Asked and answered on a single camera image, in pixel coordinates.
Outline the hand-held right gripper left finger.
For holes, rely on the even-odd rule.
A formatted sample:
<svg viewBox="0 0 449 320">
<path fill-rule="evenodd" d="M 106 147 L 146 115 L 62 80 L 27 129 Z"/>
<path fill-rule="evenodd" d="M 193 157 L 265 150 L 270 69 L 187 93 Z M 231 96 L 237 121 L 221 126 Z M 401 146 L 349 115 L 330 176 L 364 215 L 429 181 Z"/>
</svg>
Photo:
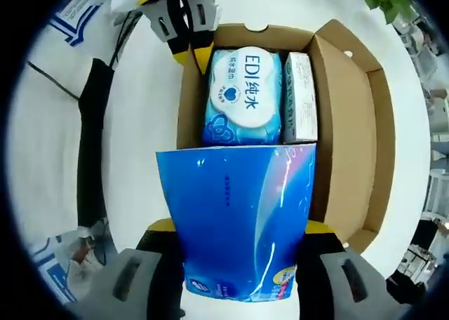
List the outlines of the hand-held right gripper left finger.
<svg viewBox="0 0 449 320">
<path fill-rule="evenodd" d="M 137 248 L 121 251 L 94 277 L 75 319 L 181 319 L 183 253 L 170 218 L 153 222 Z"/>
</svg>

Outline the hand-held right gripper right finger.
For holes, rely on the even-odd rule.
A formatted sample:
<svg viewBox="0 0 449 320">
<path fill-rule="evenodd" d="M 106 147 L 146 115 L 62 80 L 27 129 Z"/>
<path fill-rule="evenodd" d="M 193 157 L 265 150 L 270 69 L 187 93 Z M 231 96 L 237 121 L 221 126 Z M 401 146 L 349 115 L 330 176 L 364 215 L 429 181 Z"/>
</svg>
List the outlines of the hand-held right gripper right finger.
<svg viewBox="0 0 449 320">
<path fill-rule="evenodd" d="M 307 223 L 296 262 L 301 319 L 395 318 L 384 277 L 322 222 Z"/>
</svg>

